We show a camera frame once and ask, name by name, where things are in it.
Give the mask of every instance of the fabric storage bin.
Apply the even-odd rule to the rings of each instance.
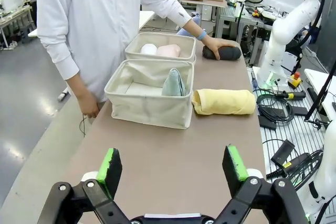
[[[170,44],[177,44],[181,48],[181,53],[178,58],[141,54],[141,48],[145,44],[154,44],[158,48]],[[196,39],[193,37],[158,33],[140,33],[128,47],[126,47],[125,53],[127,59],[183,60],[195,62],[195,48]]]
[[[177,69],[186,96],[162,96],[163,83]],[[125,60],[105,86],[112,117],[137,123],[187,129],[192,116],[194,64],[174,60]]]

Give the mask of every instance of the dark gray towel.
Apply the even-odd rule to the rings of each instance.
[[[238,60],[242,55],[238,47],[221,47],[218,50],[221,60]],[[203,47],[203,57],[206,59],[215,60],[214,53],[207,47]]]

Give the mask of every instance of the hand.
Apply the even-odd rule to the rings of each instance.
[[[212,38],[210,36],[206,36],[202,40],[203,44],[206,45],[214,54],[217,60],[220,60],[219,56],[219,48],[221,47],[235,47],[235,45],[223,40],[223,39],[217,39],[217,38]]]
[[[83,95],[77,97],[77,100],[83,115],[86,115],[88,118],[97,117],[99,113],[97,99],[89,90],[87,90]]]

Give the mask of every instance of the green tape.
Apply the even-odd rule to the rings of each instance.
[[[235,171],[239,181],[245,181],[248,178],[248,173],[237,147],[234,145],[229,145],[227,148],[230,152],[230,156],[234,163]]]
[[[106,187],[106,182],[105,182],[105,178],[106,178],[106,173],[107,173],[107,170],[108,168],[110,167],[110,161],[112,160],[113,158],[113,148],[110,148],[108,151],[107,151],[107,154],[103,160],[103,163],[101,164],[100,168],[99,168],[99,171],[98,171],[98,174],[96,176],[96,180],[102,185],[104,186],[104,188],[106,189],[107,193],[108,193],[108,196],[111,198],[111,195],[109,194],[109,191],[107,190],[107,187]]]

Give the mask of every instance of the person's left hand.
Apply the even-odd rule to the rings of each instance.
[[[206,45],[214,54],[217,60],[220,60],[219,56],[219,48],[221,47],[235,47],[233,43],[227,42],[223,39],[212,38],[210,36],[206,36],[202,40],[203,44]]]

